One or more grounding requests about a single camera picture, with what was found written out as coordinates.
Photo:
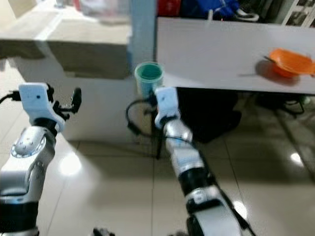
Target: tiled floor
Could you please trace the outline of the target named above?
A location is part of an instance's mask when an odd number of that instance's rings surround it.
[[[7,83],[8,78],[1,79]],[[5,92],[0,87],[0,95]],[[0,166],[28,126],[22,107],[11,103],[0,106]],[[219,183],[233,201],[245,205],[257,235],[315,235],[315,184],[309,172],[315,171],[315,124],[310,114],[292,119],[252,103],[239,107],[243,118],[235,130],[199,145]],[[148,146],[69,143],[59,135],[39,206],[41,235],[87,236],[94,226],[118,236],[185,231],[185,201],[168,155],[164,151],[157,161],[150,153]]]

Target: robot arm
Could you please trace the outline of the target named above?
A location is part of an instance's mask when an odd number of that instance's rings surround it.
[[[176,89],[158,88],[155,95],[158,109],[155,124],[163,127],[166,148],[186,199],[189,235],[242,235],[241,228],[250,226],[234,209],[202,154],[192,144],[192,132],[180,120]]]
[[[53,105],[54,90],[44,83],[25,83],[18,94],[31,127],[25,129],[12,146],[8,161],[0,171],[0,234],[2,236],[37,236],[38,202],[47,167],[55,155],[55,136],[64,129],[69,115],[81,104],[81,90],[76,89],[71,106]]]

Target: white table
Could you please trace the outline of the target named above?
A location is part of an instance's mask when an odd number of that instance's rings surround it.
[[[315,59],[315,29],[158,19],[157,60],[166,86],[315,94],[315,78],[288,83],[270,71],[263,56],[278,47]]]

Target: green cup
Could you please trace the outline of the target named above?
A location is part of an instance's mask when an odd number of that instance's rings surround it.
[[[145,98],[151,91],[162,85],[164,69],[158,63],[145,62],[137,65],[134,75],[137,80],[138,92]]]

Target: orange plastic bowl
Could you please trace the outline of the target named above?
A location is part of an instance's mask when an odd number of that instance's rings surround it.
[[[284,77],[314,74],[312,60],[301,54],[278,48],[273,50],[269,57],[275,62],[273,70]]]

